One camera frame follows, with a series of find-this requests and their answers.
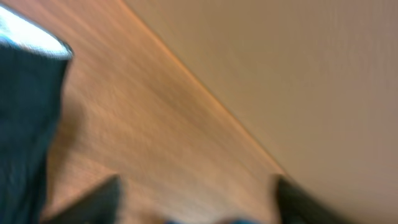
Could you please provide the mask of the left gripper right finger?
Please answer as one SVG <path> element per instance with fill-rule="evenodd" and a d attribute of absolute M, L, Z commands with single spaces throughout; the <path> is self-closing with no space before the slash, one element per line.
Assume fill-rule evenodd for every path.
<path fill-rule="evenodd" d="M 282 175 L 276 177 L 275 202 L 282 224 L 350 224 Z"/>

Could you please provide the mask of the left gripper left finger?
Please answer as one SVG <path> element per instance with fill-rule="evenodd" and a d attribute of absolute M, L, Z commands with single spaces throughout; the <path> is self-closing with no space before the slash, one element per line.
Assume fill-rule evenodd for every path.
<path fill-rule="evenodd" d="M 121 178 L 112 175 L 43 224 L 113 224 L 117 220 Z"/>

